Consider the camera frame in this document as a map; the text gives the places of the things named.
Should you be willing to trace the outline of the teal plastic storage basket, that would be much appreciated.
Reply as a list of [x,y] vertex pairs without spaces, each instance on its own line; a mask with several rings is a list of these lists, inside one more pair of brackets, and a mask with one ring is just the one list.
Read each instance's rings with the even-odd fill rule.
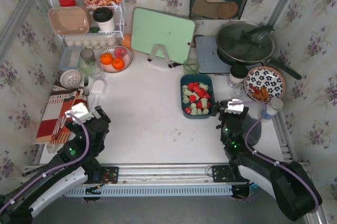
[[[201,110],[204,110],[204,109],[208,109],[209,110],[209,114],[208,115],[191,115],[191,114],[187,114],[184,109],[186,107],[190,107],[191,105],[191,102],[187,103],[187,104],[184,104],[182,102],[183,98],[188,98],[189,96],[187,95],[184,95],[183,92],[182,92],[182,86],[183,85],[188,85],[189,83],[194,83],[194,82],[197,82],[198,84],[199,83],[203,83],[203,84],[206,84],[209,86],[209,89],[208,91],[206,91],[206,93],[208,93],[211,98],[208,99],[208,101],[211,102],[211,107],[210,108],[202,108]],[[211,78],[208,76],[208,75],[203,75],[203,74],[187,74],[187,75],[184,75],[183,77],[181,77],[180,79],[180,88],[181,88],[181,108],[182,108],[182,112],[183,112],[183,115],[188,118],[188,119],[207,119],[210,117],[210,113],[211,113],[211,108],[212,106],[214,105],[215,103],[215,97],[214,97],[214,89],[213,89],[213,82],[211,80]],[[193,92],[193,95],[196,96],[196,101],[193,102],[193,103],[201,103],[201,98],[205,98],[205,97],[200,97],[194,90],[191,90]]]

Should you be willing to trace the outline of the red coffee capsule bottom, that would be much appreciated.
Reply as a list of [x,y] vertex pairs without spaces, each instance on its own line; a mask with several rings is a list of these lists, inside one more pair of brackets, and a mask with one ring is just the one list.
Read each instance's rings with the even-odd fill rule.
[[192,109],[190,107],[186,107],[184,109],[184,111],[187,113],[187,114],[190,114],[192,112]]

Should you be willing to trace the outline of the green coffee capsule lone bottom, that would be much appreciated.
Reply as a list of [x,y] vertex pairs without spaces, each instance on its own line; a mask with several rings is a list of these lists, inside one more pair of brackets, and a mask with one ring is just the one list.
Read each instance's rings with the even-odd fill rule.
[[188,86],[187,85],[183,85],[182,86],[182,92],[184,92],[186,89],[188,89]]

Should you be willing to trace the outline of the blue cloth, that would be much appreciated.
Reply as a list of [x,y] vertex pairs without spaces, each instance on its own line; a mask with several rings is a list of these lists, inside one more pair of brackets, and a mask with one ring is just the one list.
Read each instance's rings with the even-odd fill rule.
[[243,138],[246,137],[248,131],[255,123],[256,125],[250,131],[247,138],[247,143],[251,146],[255,146],[259,142],[262,133],[262,124],[259,120],[252,118],[249,114],[247,114],[242,121]]

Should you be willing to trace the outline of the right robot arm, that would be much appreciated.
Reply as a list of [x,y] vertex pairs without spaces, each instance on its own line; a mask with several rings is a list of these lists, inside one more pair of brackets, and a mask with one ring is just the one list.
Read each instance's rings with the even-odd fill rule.
[[232,99],[216,102],[211,107],[211,116],[218,115],[221,122],[220,140],[231,175],[262,188],[292,221],[317,212],[322,198],[302,165],[275,160],[254,148],[261,138],[262,119],[250,117],[248,104]]

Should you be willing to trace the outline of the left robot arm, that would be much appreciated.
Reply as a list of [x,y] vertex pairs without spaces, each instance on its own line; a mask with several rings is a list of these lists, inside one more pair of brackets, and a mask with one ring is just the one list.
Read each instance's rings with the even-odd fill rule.
[[103,172],[97,156],[104,150],[110,118],[96,106],[81,120],[72,111],[65,126],[74,138],[59,149],[37,174],[14,191],[1,196],[1,223],[32,223],[46,206],[77,185],[93,183]]

